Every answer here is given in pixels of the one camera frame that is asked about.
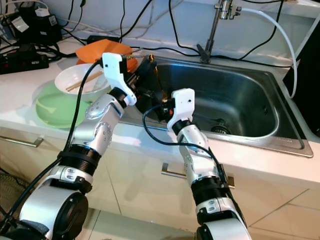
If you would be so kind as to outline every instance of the sink drain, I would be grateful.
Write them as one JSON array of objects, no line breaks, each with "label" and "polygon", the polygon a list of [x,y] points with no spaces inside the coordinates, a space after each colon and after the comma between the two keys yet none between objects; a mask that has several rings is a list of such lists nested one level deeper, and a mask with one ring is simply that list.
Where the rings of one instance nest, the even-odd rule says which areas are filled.
[{"label": "sink drain", "polygon": [[230,134],[230,131],[224,126],[214,126],[211,128],[211,132],[217,134]]}]

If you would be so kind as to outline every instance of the white hose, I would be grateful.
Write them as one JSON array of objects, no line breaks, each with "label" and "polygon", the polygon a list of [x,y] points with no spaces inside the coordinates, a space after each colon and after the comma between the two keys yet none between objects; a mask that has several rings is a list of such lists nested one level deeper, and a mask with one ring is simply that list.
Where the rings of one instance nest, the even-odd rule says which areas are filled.
[{"label": "white hose", "polygon": [[266,19],[268,19],[270,22],[272,22],[278,29],[279,31],[282,33],[284,39],[286,40],[286,43],[289,46],[290,52],[291,52],[291,56],[292,56],[292,61],[293,61],[293,75],[294,75],[294,81],[293,81],[293,90],[292,90],[292,94],[289,94],[288,89],[286,90],[289,97],[292,99],[295,94],[296,94],[296,90],[297,90],[297,78],[298,78],[298,73],[297,73],[297,61],[296,61],[296,56],[295,56],[295,51],[294,48],[292,47],[292,44],[289,40],[289,37],[287,36],[285,30],[280,26],[279,23],[276,22],[276,20],[274,20],[271,16],[269,16],[268,14],[265,14],[263,11],[259,11],[259,10],[254,10],[254,9],[250,9],[250,8],[242,8],[241,10],[242,12],[248,12],[248,13],[254,13],[254,14],[258,14]]}]

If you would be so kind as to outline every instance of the wall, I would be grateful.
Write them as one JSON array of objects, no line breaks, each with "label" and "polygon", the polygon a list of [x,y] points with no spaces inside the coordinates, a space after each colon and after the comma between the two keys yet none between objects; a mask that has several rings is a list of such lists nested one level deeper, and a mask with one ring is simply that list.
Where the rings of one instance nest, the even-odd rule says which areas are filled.
[{"label": "wall", "polygon": [[[67,18],[71,0],[45,0],[51,11],[58,17]],[[80,16],[80,0],[74,1],[74,10],[71,19],[77,21]],[[126,15],[123,26],[131,26],[146,0],[126,0]],[[254,7],[264,4],[246,3],[234,0],[234,3],[244,7]],[[154,13],[157,16],[168,9],[168,0],[154,0]],[[270,9],[278,9],[279,3],[268,4]],[[149,6],[137,26],[149,23],[151,7]],[[266,12],[276,17],[275,12]],[[114,29],[120,26],[123,14],[123,1],[121,0],[87,0],[83,8],[82,22],[104,29]],[[173,15],[178,31],[179,41],[183,45],[206,45],[212,27],[215,9],[213,5],[185,1],[173,10]],[[282,14],[279,23],[288,34],[296,50],[307,31],[310,29],[314,18]],[[143,29],[135,29],[129,37],[143,33]],[[260,16],[243,12],[236,20],[221,20],[215,34],[213,54],[225,53],[228,56],[242,55],[257,44],[265,41],[273,31],[273,25]],[[169,42],[175,45],[175,36],[169,14],[164,15],[154,24],[143,39]],[[265,56],[289,57],[289,48],[283,37],[276,32],[272,41],[255,51],[255,54]]]}]

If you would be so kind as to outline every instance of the chopsticks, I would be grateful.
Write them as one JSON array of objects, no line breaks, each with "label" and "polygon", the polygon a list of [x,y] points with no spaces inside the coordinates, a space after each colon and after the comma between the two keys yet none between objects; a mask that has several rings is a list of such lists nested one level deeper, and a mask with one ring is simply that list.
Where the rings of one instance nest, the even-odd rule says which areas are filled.
[{"label": "chopsticks", "polygon": [[[101,74],[103,74],[102,71],[97,71],[97,72],[91,74],[91,75],[86,79],[85,84],[88,83],[88,82],[90,82],[90,81],[92,81],[93,79],[99,77]],[[76,82],[75,84],[73,84],[73,85],[71,85],[71,86],[68,86],[65,90],[67,90],[68,92],[70,92],[71,90],[80,87],[81,82],[82,82],[82,80]]]}]

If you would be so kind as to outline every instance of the robotic arm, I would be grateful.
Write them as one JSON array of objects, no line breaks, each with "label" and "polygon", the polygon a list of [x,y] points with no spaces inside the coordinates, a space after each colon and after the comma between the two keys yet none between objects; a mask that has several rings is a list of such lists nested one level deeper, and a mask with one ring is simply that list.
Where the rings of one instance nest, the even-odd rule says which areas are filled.
[{"label": "robotic arm", "polygon": [[[59,153],[59,165],[24,203],[19,219],[27,227],[0,236],[0,240],[72,240],[81,232],[89,206],[85,194],[92,189],[99,160],[110,146],[124,109],[137,102],[139,81],[156,67],[155,61],[145,61],[128,77],[125,57],[104,53],[102,63],[111,92],[88,107],[69,148]],[[193,143],[209,150],[208,139],[192,124],[194,91],[177,90],[171,97],[168,103],[174,102],[174,107],[168,129],[177,135],[179,143]],[[197,240],[250,240],[228,184],[221,179],[221,166],[199,148],[181,146],[180,153],[201,225]]]}]

